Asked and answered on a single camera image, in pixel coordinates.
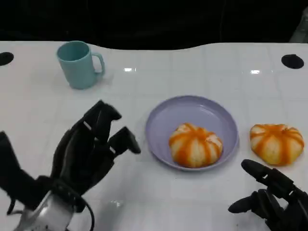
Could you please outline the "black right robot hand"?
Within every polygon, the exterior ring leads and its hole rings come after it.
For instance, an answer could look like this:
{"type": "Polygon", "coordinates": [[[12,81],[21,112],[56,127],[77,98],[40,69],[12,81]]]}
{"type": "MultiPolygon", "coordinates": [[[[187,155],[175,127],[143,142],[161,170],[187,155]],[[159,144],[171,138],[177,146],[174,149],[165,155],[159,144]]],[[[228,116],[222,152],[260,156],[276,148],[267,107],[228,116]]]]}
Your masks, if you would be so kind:
{"type": "Polygon", "coordinates": [[[228,211],[234,214],[251,211],[265,220],[271,231],[306,231],[308,229],[308,194],[275,168],[269,168],[250,159],[241,167],[267,186],[234,202],[228,211]]]}

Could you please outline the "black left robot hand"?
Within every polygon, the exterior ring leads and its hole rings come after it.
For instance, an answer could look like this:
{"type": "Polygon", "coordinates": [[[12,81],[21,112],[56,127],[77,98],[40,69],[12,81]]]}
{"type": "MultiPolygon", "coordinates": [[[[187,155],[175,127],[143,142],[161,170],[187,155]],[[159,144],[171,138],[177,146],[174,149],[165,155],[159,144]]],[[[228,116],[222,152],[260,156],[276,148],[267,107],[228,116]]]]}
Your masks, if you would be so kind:
{"type": "Polygon", "coordinates": [[[95,103],[61,138],[51,178],[83,195],[107,175],[119,155],[126,150],[140,154],[135,135],[127,127],[110,136],[112,122],[121,117],[112,105],[102,100],[95,103]]]}

